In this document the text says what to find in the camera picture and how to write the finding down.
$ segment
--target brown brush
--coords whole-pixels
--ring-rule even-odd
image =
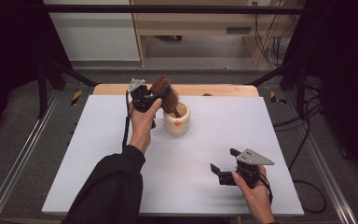
[[[156,79],[156,81],[150,87],[150,90],[153,94],[157,94],[161,91],[166,91],[167,87],[170,88],[170,90],[162,99],[161,107],[165,113],[173,113],[177,118],[181,118],[182,116],[176,109],[179,103],[179,95],[167,77],[159,77]]]

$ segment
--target white tabletop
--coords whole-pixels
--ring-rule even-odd
[[[191,110],[189,131],[171,136],[162,110],[141,171],[143,216],[240,216],[249,214],[240,190],[221,186],[210,163],[235,170],[229,154],[250,148],[273,160],[266,166],[275,216],[304,215],[263,98],[181,96]],[[96,163],[121,152],[126,117],[124,96],[91,95],[42,212],[65,215]]]

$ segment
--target black long-sleeved shirt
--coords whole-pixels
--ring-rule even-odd
[[[136,223],[144,183],[144,154],[128,145],[98,162],[62,224]]]

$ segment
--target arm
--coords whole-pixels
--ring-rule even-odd
[[[144,187],[140,172],[151,141],[151,124],[160,105],[161,100],[157,100],[146,113],[132,112],[130,144],[121,154],[98,162],[62,224],[136,223]]]
[[[264,176],[267,176],[267,171],[264,166],[258,166],[260,173]],[[271,206],[269,204],[269,194],[266,186],[257,181],[255,187],[250,189],[246,184],[245,180],[237,174],[232,172],[235,183],[242,191],[243,197],[245,198],[246,203],[248,204],[249,210],[254,217],[255,223],[257,224],[266,224],[266,223],[276,223],[275,218],[272,215]]]

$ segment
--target cup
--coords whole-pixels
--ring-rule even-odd
[[[164,128],[172,135],[182,135],[190,128],[190,109],[182,102],[178,103],[176,107],[181,118],[177,118],[173,113],[167,114],[163,112]]]

